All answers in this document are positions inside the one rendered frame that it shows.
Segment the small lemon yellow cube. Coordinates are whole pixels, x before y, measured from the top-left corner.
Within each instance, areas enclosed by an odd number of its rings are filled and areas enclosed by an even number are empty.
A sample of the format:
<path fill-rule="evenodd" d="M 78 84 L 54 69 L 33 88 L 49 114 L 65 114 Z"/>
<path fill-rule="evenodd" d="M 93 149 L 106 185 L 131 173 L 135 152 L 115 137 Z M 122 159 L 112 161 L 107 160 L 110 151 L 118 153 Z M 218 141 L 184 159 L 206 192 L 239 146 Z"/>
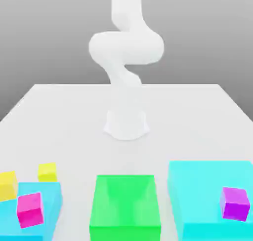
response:
<path fill-rule="evenodd" d="M 41 163 L 38 167 L 38 180 L 40 182 L 57 182 L 56 163 Z"/>

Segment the small pink cube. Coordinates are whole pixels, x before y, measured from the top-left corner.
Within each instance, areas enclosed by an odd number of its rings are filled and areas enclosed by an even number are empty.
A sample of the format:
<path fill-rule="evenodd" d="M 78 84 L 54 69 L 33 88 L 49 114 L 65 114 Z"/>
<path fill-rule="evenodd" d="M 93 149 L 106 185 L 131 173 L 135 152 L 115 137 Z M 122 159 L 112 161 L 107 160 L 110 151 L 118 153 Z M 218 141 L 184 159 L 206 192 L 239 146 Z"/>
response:
<path fill-rule="evenodd" d="M 43 224 L 41 192 L 19 196 L 17 198 L 16 215 L 21 229 Z"/>

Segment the small golden yellow cube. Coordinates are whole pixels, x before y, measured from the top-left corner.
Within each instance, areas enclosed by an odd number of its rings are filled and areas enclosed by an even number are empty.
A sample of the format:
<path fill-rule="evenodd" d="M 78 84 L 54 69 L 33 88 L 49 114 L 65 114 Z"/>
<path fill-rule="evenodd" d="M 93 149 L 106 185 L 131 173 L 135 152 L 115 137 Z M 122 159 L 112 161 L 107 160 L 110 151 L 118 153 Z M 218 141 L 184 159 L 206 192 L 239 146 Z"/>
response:
<path fill-rule="evenodd" d="M 16 199 L 17 191 L 15 171 L 0 172 L 0 202 Z"/>

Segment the small purple cube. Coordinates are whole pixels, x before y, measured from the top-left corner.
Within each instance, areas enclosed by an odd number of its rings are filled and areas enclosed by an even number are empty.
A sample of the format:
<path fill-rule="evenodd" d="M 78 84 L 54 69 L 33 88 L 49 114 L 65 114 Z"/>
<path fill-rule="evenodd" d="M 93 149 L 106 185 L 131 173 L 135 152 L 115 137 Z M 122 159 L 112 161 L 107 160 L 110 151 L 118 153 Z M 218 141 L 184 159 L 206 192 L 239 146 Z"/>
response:
<path fill-rule="evenodd" d="M 241 188 L 223 187 L 220 209 L 223 219 L 246 222 L 251 203 L 247 191 Z"/>

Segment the large green box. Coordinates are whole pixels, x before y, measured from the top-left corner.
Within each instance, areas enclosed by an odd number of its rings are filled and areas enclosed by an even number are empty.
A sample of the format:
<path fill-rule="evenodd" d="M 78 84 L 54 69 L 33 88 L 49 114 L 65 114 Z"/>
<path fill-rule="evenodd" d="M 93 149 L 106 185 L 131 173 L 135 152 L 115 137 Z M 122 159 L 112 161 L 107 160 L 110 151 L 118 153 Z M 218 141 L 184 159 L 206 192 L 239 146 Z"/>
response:
<path fill-rule="evenodd" d="M 154 175 L 97 175 L 90 241 L 161 241 L 161 229 Z"/>

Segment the large cyan box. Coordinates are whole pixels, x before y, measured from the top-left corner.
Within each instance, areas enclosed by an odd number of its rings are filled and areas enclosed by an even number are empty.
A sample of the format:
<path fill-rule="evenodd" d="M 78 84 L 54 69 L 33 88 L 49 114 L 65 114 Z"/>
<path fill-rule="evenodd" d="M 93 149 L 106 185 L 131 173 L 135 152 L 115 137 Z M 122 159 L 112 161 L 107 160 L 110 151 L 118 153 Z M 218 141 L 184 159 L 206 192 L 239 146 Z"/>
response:
<path fill-rule="evenodd" d="M 247 191 L 251 208 L 245 222 L 222 218 L 223 187 Z M 170 161 L 168 192 L 178 241 L 253 241 L 250 161 Z"/>

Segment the large light blue box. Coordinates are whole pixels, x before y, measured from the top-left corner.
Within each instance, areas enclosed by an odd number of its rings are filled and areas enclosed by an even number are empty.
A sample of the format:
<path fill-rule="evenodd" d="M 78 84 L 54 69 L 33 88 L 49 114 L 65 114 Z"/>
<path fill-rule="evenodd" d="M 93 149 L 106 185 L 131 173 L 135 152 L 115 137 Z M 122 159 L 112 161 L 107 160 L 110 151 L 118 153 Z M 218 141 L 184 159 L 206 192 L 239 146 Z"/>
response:
<path fill-rule="evenodd" d="M 36 192 L 42 194 L 44 223 L 21 229 L 17 198 Z M 19 182 L 16 199 L 0 202 L 0 241 L 52 241 L 62 202 L 59 182 Z"/>

